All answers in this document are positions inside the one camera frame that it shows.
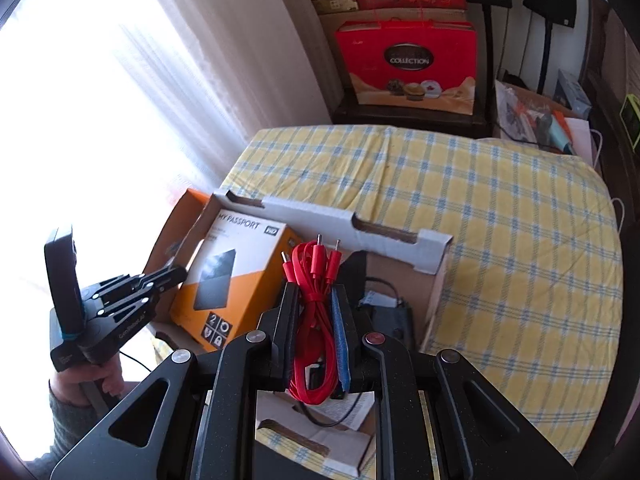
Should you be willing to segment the person's left hand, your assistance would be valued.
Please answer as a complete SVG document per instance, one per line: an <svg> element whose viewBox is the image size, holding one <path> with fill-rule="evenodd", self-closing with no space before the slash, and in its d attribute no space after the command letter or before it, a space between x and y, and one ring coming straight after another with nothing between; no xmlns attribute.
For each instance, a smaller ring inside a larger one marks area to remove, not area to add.
<svg viewBox="0 0 640 480"><path fill-rule="evenodd" d="M111 396L120 396L125 390L125 382L122 379L119 355L116 354L102 365L82 363L64 372L55 373L49 384L56 400L84 408L90 404L80 386L85 382L102 382L103 392Z"/></svg>

